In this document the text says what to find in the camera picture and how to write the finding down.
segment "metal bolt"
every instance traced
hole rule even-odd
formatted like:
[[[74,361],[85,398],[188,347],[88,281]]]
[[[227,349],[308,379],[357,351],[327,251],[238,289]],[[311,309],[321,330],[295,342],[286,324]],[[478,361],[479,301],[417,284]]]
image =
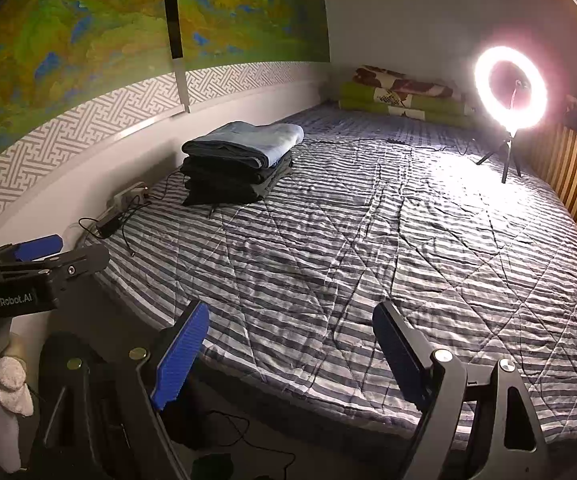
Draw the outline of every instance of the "metal bolt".
[[[437,359],[440,363],[447,363],[453,359],[453,354],[451,354],[450,351],[446,350],[445,348],[435,350],[434,355],[435,359]]]
[[[499,367],[504,370],[505,372],[514,372],[515,371],[515,363],[510,359],[502,359],[499,361]]]
[[[146,348],[142,348],[138,346],[137,348],[133,348],[129,353],[128,356],[133,359],[133,361],[141,361],[148,355]]]
[[[79,370],[82,367],[82,360],[79,357],[73,357],[66,363],[66,368],[69,370]]]

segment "striped comforter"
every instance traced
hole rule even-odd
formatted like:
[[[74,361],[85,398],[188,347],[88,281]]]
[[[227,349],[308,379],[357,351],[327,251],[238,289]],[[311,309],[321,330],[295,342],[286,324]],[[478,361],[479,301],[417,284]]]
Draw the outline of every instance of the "striped comforter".
[[[107,244],[99,279],[148,323],[211,306],[203,362],[348,424],[409,433],[374,306],[463,361],[518,364],[547,441],[577,438],[577,226],[531,174],[482,166],[459,130],[322,106],[288,120],[295,171],[248,206],[163,200]],[[155,194],[164,192],[164,183]],[[473,412],[463,410],[465,439]]]

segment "black strap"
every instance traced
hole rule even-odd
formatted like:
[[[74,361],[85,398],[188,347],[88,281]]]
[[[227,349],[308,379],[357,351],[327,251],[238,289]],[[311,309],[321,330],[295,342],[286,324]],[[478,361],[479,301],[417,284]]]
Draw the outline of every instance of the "black strap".
[[[171,43],[172,59],[184,57],[182,50],[182,30],[180,28],[180,12],[177,0],[164,0],[166,10],[166,23],[169,31],[169,42]]]

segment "white wall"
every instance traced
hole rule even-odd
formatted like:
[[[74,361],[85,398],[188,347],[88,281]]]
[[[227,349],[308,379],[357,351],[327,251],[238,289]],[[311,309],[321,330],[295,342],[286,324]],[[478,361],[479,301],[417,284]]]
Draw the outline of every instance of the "white wall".
[[[0,215],[0,246],[59,234],[70,250],[82,229],[77,220],[97,218],[107,200],[129,184],[156,182],[182,163],[186,140],[230,121],[267,124],[323,100],[322,81],[302,81],[231,94],[194,105],[134,133],[116,134],[92,146],[44,177]],[[29,381],[46,336],[48,314],[19,316],[12,330],[27,345]]]
[[[326,9],[338,81],[372,64],[473,91],[476,57],[505,43],[534,60],[553,94],[577,96],[571,0],[326,0]]]

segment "folded clothes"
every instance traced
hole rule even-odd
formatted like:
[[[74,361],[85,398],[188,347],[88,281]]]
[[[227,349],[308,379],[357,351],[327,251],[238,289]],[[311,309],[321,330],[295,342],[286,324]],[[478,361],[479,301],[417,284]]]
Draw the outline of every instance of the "folded clothes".
[[[187,156],[180,171],[198,180],[224,180],[236,184],[261,184],[284,163],[290,163],[290,152],[285,153],[270,168],[256,170],[236,160],[224,160],[216,156]]]
[[[184,205],[199,204],[249,204],[266,198],[282,178],[293,172],[292,161],[278,165],[275,171],[260,184],[230,186],[219,180],[189,179],[185,187],[188,197]]]
[[[270,168],[294,145],[302,142],[303,129],[296,124],[253,126],[236,121],[189,140],[182,146],[188,155],[236,160],[251,168]]]

